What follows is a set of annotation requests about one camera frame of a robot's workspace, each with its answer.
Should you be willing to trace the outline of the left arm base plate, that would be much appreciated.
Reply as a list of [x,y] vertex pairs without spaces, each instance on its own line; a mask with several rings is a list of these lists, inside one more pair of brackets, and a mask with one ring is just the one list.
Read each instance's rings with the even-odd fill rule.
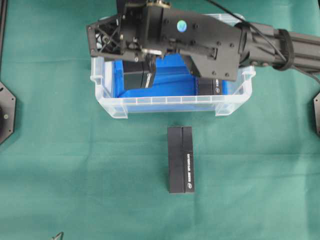
[[0,83],[0,144],[15,131],[16,97]]

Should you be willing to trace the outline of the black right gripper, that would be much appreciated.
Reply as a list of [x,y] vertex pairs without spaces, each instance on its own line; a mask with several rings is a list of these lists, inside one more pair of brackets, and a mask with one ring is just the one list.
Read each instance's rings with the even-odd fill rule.
[[146,62],[180,55],[199,78],[235,81],[242,32],[209,15],[164,0],[119,0],[117,13],[86,27],[91,57]]

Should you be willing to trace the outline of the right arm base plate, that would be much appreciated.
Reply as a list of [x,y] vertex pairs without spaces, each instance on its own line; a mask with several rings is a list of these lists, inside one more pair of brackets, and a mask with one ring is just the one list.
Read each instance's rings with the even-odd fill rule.
[[320,92],[313,98],[316,134],[320,135]]

